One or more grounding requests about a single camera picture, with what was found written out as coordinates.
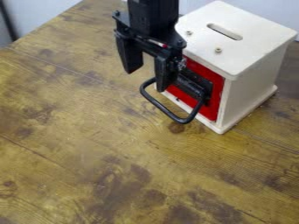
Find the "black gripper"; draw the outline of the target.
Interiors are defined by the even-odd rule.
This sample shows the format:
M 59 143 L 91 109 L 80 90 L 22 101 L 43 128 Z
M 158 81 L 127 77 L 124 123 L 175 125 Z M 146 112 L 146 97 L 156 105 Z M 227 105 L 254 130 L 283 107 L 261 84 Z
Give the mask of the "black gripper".
M 131 74 L 144 64 L 143 53 L 156 57 L 156 89 L 163 92 L 175 82 L 179 73 L 178 63 L 171 58 L 180 59 L 187 46 L 175 30 L 179 21 L 179 0 L 127 0 L 126 6 L 126 10 L 115 10 L 112 14 L 116 20 L 116 48 L 123 68 Z

